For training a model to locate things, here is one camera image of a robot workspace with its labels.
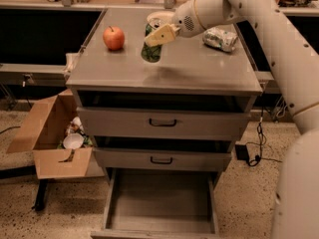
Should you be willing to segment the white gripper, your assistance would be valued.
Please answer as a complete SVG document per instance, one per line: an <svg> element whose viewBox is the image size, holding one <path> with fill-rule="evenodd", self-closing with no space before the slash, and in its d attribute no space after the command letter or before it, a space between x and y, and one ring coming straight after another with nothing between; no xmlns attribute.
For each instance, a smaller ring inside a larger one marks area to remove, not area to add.
<svg viewBox="0 0 319 239"><path fill-rule="evenodd" d="M164 24L145 37L149 47L163 45L175 40L177 35L190 38L203 32L196 9L196 0L189 0L180 5L174 12L172 24Z"/></svg>

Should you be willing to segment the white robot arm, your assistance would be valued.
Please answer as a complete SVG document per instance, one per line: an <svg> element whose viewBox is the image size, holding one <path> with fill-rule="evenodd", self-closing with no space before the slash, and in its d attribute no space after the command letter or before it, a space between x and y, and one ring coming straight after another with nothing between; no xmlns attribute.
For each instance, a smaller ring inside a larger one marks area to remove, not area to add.
<svg viewBox="0 0 319 239"><path fill-rule="evenodd" d="M145 42L161 45L241 20L253 28L300 131L281 166L271 239L319 239L319 56L276 0L190 0Z"/></svg>

